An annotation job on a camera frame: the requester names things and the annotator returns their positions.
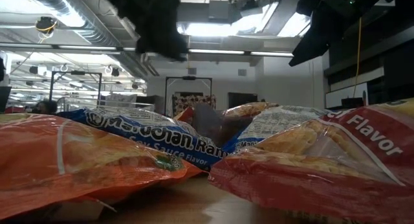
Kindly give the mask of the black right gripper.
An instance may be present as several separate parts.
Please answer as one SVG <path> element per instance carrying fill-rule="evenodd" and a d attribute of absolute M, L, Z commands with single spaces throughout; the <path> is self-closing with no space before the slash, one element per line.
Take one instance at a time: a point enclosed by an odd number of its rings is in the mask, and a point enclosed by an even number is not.
<path fill-rule="evenodd" d="M 322 56 L 358 16 L 354 0 L 299 0 L 296 12 L 310 17 L 310 28 L 292 52 L 291 67 Z"/>

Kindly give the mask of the clear plastic bin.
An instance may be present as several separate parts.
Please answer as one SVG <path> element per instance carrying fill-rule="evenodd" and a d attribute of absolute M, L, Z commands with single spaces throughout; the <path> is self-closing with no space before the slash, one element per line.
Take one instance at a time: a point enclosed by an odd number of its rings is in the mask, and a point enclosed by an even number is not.
<path fill-rule="evenodd" d="M 114 112 L 132 113 L 138 109 L 154 111 L 154 104 L 145 104 L 139 102 L 121 102 L 114 100 L 102 100 L 96 98 L 83 98 L 64 96 L 57 100 L 58 111 L 73 111 L 76 109 L 97 109 Z"/>

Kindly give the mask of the gray plastic bin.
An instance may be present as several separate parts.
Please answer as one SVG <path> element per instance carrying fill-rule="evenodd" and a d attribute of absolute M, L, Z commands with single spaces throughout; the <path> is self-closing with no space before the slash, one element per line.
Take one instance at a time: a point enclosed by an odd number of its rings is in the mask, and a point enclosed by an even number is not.
<path fill-rule="evenodd" d="M 231 116 L 226 111 L 214 110 L 208 104 L 197 104 L 193 110 L 192 126 L 198 134 L 207 137 L 222 148 L 252 122 L 248 116 Z"/>

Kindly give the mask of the person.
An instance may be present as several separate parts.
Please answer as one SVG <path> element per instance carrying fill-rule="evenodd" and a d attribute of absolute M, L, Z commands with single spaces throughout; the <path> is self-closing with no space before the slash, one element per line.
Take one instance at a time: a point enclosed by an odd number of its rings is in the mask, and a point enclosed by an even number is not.
<path fill-rule="evenodd" d="M 43 114 L 43 115 L 55 115 L 58 110 L 58 103 L 54 100 L 43 100 L 38 102 L 32 113 Z"/>

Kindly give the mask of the blue soy sauce noodle pack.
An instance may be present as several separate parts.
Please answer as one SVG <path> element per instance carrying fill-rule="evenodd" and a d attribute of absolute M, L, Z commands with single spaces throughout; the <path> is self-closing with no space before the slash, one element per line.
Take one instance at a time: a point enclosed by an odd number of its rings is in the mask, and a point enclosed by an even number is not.
<path fill-rule="evenodd" d="M 213 140 L 198 134 L 191 125 L 145 109 L 138 109 L 133 117 L 87 108 L 62 111 L 58 116 L 164 151 L 202 170 L 208 171 L 228 156 Z"/>
<path fill-rule="evenodd" d="M 223 146 L 223 150 L 227 153 L 233 153 L 240 148 L 253 146 L 280 131 L 285 131 L 293 126 L 313 118 L 322 117 L 328 113 L 331 113 L 328 109 L 317 109 L 314 107 L 270 107 L 256 115 L 245 129 L 237 133 Z"/>

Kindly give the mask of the red white patterned cloth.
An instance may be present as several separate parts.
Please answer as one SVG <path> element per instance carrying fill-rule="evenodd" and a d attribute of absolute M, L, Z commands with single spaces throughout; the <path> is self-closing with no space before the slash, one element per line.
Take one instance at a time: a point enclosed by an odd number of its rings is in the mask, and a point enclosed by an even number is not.
<path fill-rule="evenodd" d="M 198 96 L 198 95 L 190 95 L 190 96 L 177 96 L 172 95 L 172 108 L 173 108 L 173 115 L 177 116 L 178 114 L 182 113 L 188 107 L 194 107 L 196 104 L 209 104 L 214 109 L 216 107 L 216 97 L 215 95 L 207 95 L 207 96 Z"/>

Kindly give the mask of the black monitor screen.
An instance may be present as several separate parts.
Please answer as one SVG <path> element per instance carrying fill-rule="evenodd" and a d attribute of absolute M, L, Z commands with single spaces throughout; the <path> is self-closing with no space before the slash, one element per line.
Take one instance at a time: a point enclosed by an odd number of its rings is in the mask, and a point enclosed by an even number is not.
<path fill-rule="evenodd" d="M 250 93 L 228 93 L 228 107 L 233 108 L 247 103 L 257 102 L 257 95 Z"/>

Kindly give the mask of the black station frame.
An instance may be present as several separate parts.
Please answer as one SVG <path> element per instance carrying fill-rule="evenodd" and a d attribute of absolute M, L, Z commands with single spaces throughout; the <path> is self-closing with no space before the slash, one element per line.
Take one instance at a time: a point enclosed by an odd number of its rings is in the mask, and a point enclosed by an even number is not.
<path fill-rule="evenodd" d="M 99 77 L 98 80 L 98 94 L 97 96 L 97 104 L 100 104 L 101 102 L 101 86 L 102 86 L 102 73 L 91 73 L 91 72 L 85 72 L 85 71 L 71 71 L 71 72 L 63 72 L 63 71 L 52 71 L 51 79 L 50 79 L 50 89 L 49 89 L 49 100 L 52 100 L 53 90 L 54 90 L 54 84 L 59 81 L 63 75 L 71 74 L 74 76 L 85 76 L 85 75 L 91 75 L 92 78 L 94 78 L 94 75 L 97 75 Z"/>
<path fill-rule="evenodd" d="M 179 80 L 209 80 L 210 85 L 208 86 L 210 88 L 210 98 L 212 97 L 212 85 L 213 85 L 213 78 L 207 78 L 207 77 L 196 77 L 196 76 L 167 76 L 165 77 L 165 84 L 164 84 L 164 115 L 168 116 L 168 108 L 167 108 L 167 97 L 168 97 L 168 81 L 169 79 L 179 79 Z"/>

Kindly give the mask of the silver spiral air duct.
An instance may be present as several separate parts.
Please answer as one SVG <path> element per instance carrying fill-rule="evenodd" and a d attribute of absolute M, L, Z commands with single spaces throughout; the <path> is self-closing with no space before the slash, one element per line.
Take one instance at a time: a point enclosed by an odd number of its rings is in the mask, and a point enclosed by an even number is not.
<path fill-rule="evenodd" d="M 34 0 L 91 45 L 121 46 L 83 0 Z"/>

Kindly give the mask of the long pendant light bar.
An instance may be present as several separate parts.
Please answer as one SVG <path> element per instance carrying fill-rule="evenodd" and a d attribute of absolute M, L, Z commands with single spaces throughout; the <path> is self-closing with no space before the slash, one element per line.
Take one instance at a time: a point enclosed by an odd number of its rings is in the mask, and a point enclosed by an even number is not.
<path fill-rule="evenodd" d="M 98 54 L 120 54 L 121 52 L 134 52 L 132 47 L 104 47 L 104 46 L 88 46 L 88 45 L 57 45 L 57 44 L 42 44 L 42 43 L 7 43 L 0 42 L 1 49 L 8 50 L 34 50 L 38 52 L 48 51 L 76 51 L 76 52 L 91 52 Z M 229 54 L 237 56 L 268 56 L 268 57 L 282 57 L 292 58 L 293 54 L 290 52 L 265 52 L 265 51 L 248 51 L 248 50 L 217 50 L 217 49 L 190 49 L 190 54 Z"/>

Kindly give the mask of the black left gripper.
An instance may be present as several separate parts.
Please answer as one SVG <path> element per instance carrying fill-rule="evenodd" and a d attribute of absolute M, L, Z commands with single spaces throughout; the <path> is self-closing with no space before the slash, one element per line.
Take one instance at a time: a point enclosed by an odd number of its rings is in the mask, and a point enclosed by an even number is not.
<path fill-rule="evenodd" d="M 138 34 L 136 41 L 136 52 L 143 54 L 146 52 L 156 52 L 166 58 L 175 61 L 186 61 L 188 47 L 186 40 L 177 30 L 177 13 L 166 12 L 161 14 L 135 13 L 135 32 Z M 166 36 L 162 43 L 159 37 Z"/>

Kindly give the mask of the black monitor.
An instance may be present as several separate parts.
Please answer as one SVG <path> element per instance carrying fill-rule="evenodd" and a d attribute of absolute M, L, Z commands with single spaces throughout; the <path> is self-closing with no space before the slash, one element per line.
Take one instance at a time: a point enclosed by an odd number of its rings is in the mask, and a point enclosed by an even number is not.
<path fill-rule="evenodd" d="M 0 113 L 4 113 L 10 96 L 11 87 L 0 86 Z"/>

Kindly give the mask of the orange chicken noodle pack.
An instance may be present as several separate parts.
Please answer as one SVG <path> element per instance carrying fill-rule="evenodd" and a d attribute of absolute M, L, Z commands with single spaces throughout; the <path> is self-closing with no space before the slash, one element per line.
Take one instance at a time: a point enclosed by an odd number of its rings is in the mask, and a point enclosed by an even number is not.
<path fill-rule="evenodd" d="M 0 220 L 94 220 L 139 190 L 199 169 L 168 153 L 67 118 L 0 114 Z"/>

